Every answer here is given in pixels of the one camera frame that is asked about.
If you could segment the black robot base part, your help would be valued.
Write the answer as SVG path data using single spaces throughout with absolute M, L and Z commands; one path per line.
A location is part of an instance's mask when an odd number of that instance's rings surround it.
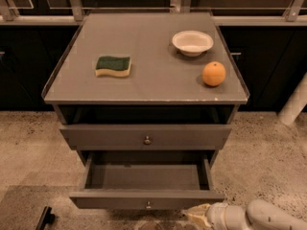
M 55 218 L 56 216 L 52 213 L 52 208 L 50 206 L 45 206 L 35 230 L 44 230 L 45 226 L 47 224 L 52 224 Z

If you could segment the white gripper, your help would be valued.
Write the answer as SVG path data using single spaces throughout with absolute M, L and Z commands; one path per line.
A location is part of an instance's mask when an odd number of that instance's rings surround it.
M 248 230 L 246 211 L 227 203 L 205 203 L 183 210 L 182 213 L 202 230 Z

